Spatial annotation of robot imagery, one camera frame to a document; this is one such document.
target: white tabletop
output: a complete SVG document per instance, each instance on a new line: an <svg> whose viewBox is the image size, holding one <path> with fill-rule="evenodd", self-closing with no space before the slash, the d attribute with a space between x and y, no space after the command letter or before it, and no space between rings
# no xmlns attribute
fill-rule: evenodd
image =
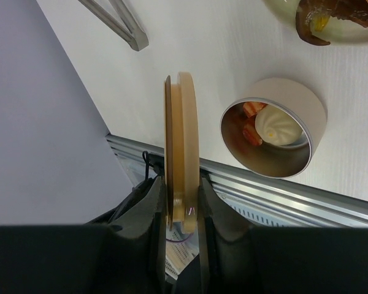
<svg viewBox="0 0 368 294"><path fill-rule="evenodd" d="M328 125L289 180L368 200L368 45L308 45L261 0L132 0L150 42L135 52L78 1L37 1L112 134L164 146L163 81L188 71L201 157L242 167L221 139L221 115L254 82L290 78L320 97Z"/></svg>

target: beige cup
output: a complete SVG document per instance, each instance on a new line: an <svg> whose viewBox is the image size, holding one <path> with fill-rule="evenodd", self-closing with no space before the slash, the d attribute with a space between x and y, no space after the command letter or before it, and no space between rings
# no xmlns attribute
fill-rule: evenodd
<svg viewBox="0 0 368 294"><path fill-rule="evenodd" d="M242 134L247 119L243 104L248 101L264 102L289 114L301 126L301 137L286 146L249 144ZM308 166L326 122L326 111L311 90L295 81L270 78L255 83L243 99L228 107L221 119L221 134L228 150L249 170L270 178L288 178Z"/></svg>

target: gray floor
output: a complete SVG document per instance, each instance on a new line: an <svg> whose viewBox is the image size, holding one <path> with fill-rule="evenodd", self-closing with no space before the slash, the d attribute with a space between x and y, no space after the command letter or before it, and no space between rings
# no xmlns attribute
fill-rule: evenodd
<svg viewBox="0 0 368 294"><path fill-rule="evenodd" d="M0 1L0 224L86 222L132 188L35 0Z"/></svg>

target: purple cable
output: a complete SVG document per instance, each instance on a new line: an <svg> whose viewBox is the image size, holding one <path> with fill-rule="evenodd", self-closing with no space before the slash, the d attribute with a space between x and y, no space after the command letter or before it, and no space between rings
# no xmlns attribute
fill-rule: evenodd
<svg viewBox="0 0 368 294"><path fill-rule="evenodd" d="M179 240L179 241L176 241L176 240L170 240L170 239L166 239L166 241L167 241L167 242L170 242L170 243L175 243L175 244L184 243L185 241L188 241L188 240L192 237L192 235L193 235L193 234L194 234L194 233L191 233L191 234L189 234L187 237L185 237L184 239Z"/></svg>

